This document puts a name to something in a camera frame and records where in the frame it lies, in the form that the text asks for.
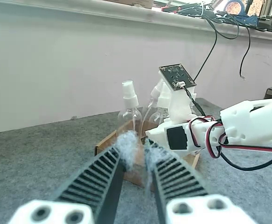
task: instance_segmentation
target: circuit board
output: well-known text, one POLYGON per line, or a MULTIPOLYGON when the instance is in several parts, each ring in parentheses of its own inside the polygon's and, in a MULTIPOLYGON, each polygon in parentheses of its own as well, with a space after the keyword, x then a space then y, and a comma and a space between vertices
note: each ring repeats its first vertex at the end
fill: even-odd
POLYGON ((185 88, 196 86, 196 83, 184 69, 182 64, 162 66, 160 67, 160 72, 162 73, 166 83, 170 85, 174 91, 180 90, 180 87, 176 86, 176 83, 182 81, 186 84, 185 88))

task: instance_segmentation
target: cardboard box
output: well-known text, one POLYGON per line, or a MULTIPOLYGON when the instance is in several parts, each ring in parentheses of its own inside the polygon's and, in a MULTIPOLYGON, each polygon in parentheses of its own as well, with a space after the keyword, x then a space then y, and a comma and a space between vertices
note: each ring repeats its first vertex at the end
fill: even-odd
POLYGON ((105 1, 117 2, 130 6, 141 5, 142 7, 149 9, 151 9, 153 6, 153 0, 105 0, 105 1))
MULTIPOLYGON (((101 140, 94 148, 94 155, 102 152, 107 147, 111 146, 116 141, 116 131, 112 132, 110 135, 101 140)), ((146 179, 146 171, 144 165, 144 150, 142 144, 139 144, 140 147, 136 153, 135 163, 132 172, 126 172, 124 179, 137 184, 143 187, 143 180, 146 179)), ((183 157, 185 161, 188 162, 193 168, 196 167, 199 160, 200 154, 197 155, 187 155, 183 157)))

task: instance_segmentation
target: screw hole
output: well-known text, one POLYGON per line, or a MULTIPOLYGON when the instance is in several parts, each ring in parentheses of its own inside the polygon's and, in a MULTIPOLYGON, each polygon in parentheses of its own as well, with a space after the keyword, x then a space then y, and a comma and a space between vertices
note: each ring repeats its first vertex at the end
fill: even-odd
POLYGON ((180 203, 180 204, 176 204, 173 207, 173 212, 175 214, 188 214, 188 213, 192 213, 193 210, 186 203, 180 203))
POLYGON ((83 213, 74 211, 67 215, 65 222, 67 224, 77 224, 80 223, 83 220, 83 213))
POLYGON ((34 221, 42 221, 46 219, 51 212, 51 208, 49 206, 42 206, 36 209, 32 214, 32 219, 34 221))
POLYGON ((209 209, 214 209, 214 210, 221 210, 221 209, 227 208, 227 205, 220 199, 210 200, 207 203, 207 206, 209 209))

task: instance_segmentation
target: red wire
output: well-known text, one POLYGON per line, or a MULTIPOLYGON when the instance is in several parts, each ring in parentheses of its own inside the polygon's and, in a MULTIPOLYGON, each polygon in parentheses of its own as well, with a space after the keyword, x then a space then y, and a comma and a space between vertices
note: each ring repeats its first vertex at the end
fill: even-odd
POLYGON ((218 143, 224 148, 238 148, 244 150, 253 150, 260 152, 272 152, 272 147, 258 147, 258 146, 245 146, 245 145, 229 145, 222 143, 222 139, 226 137, 226 133, 222 134, 219 138, 218 143))
POLYGON ((189 130, 190 130, 190 132, 191 132, 191 136, 192 136, 193 143, 194 143, 194 145, 195 145, 197 148, 199 148, 199 147, 201 147, 201 146, 198 145, 197 139, 196 139, 196 137, 195 137, 195 135, 194 135, 194 133, 193 133, 193 130, 192 130, 192 123, 193 123, 195 120, 199 120, 199 121, 202 121, 202 122, 208 122, 208 120, 206 120, 205 117, 204 117, 204 118, 198 117, 198 118, 194 118, 194 119, 190 120, 189 123, 188 123, 188 128, 189 128, 189 130))
POLYGON ((210 140, 209 140, 209 136, 210 136, 210 131, 214 128, 214 127, 217 127, 217 126, 223 126, 222 123, 214 123, 212 126, 210 126, 207 131, 206 131, 206 134, 205 134, 205 147, 207 148, 210 156, 214 159, 217 159, 220 157, 220 152, 218 152, 218 155, 215 155, 214 151, 212 150, 211 148, 211 144, 210 144, 210 140))

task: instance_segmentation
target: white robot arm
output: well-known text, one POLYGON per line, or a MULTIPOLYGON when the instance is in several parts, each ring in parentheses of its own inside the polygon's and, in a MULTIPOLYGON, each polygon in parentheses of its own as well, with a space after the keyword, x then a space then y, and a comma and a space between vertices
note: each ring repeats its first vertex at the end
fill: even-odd
POLYGON ((229 145, 263 146, 272 143, 272 99, 243 101, 220 112, 221 122, 212 117, 197 117, 175 124, 164 122, 146 131, 160 145, 185 155, 208 146, 220 146, 227 137, 229 145))
POLYGON ((215 121, 192 113, 195 83, 180 64, 160 67, 160 74, 172 90, 170 118, 146 131, 151 140, 182 156, 207 148, 213 158, 211 147, 256 150, 272 143, 272 99, 243 101, 220 111, 221 119, 215 121))

